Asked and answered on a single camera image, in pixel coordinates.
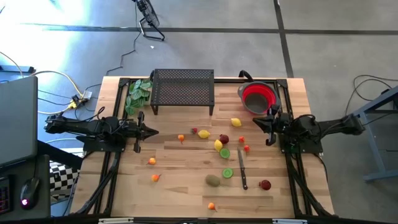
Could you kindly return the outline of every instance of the computer mouse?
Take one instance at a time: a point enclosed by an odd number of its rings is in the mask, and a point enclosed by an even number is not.
[[[21,188],[20,204],[23,209],[31,209],[37,203],[40,180],[33,177],[25,182]]]

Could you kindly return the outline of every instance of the checkered floor mat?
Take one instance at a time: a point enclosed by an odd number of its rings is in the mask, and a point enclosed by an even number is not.
[[[50,163],[50,194],[55,200],[69,197],[79,171],[57,162]]]

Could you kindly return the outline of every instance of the toy fruit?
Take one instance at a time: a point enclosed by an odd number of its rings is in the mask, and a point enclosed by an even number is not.
[[[250,146],[244,146],[243,149],[244,149],[245,152],[249,152],[250,151]]]
[[[242,126],[242,122],[238,118],[231,118],[231,123],[232,123],[232,126],[234,126],[234,127]]]
[[[227,148],[222,148],[220,150],[220,156],[224,159],[228,159],[229,155],[231,155],[231,153],[229,152],[229,150]]]
[[[220,135],[220,141],[221,141],[221,143],[223,143],[223,144],[227,144],[227,143],[229,142],[229,137],[228,137],[228,135],[226,135],[226,134],[221,134],[221,135]]]
[[[224,178],[231,178],[234,175],[234,171],[231,168],[225,168],[223,170],[223,177]]]
[[[155,158],[150,158],[150,159],[148,160],[148,163],[147,163],[147,164],[155,165],[155,164],[156,164],[156,159],[155,159]]]
[[[259,183],[259,186],[263,189],[263,190],[269,190],[271,189],[271,183],[268,180],[263,180]]]
[[[206,130],[200,130],[200,131],[198,132],[198,135],[199,135],[199,137],[201,137],[201,138],[208,138],[209,135],[210,135],[210,133],[209,133],[208,131],[206,131]]]
[[[212,187],[218,187],[220,185],[220,178],[218,178],[216,175],[207,175],[206,176],[206,183]]]
[[[183,134],[179,134],[178,135],[178,139],[180,140],[180,142],[182,144],[182,141],[184,141],[184,135]]]
[[[223,148],[223,143],[221,143],[221,141],[217,139],[214,142],[214,148],[217,150],[217,152],[219,152]]]
[[[160,174],[160,175],[156,175],[156,174],[152,175],[152,181],[153,181],[153,182],[157,182],[157,181],[159,180],[159,178],[160,178],[161,175],[162,175],[162,174]]]
[[[216,205],[215,205],[213,202],[210,202],[209,205],[207,205],[207,208],[208,208],[209,210],[214,210],[214,211],[217,212],[217,210],[216,210]]]

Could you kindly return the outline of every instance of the knife handle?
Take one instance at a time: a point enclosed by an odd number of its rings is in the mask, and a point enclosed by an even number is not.
[[[242,175],[243,189],[247,190],[248,189],[248,185],[246,184],[246,174],[244,173],[244,168],[241,168],[241,175]]]

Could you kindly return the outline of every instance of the kiwi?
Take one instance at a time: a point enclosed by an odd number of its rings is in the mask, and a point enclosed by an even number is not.
[[[207,175],[206,183],[212,187],[218,187],[220,185],[220,178],[215,175]]]

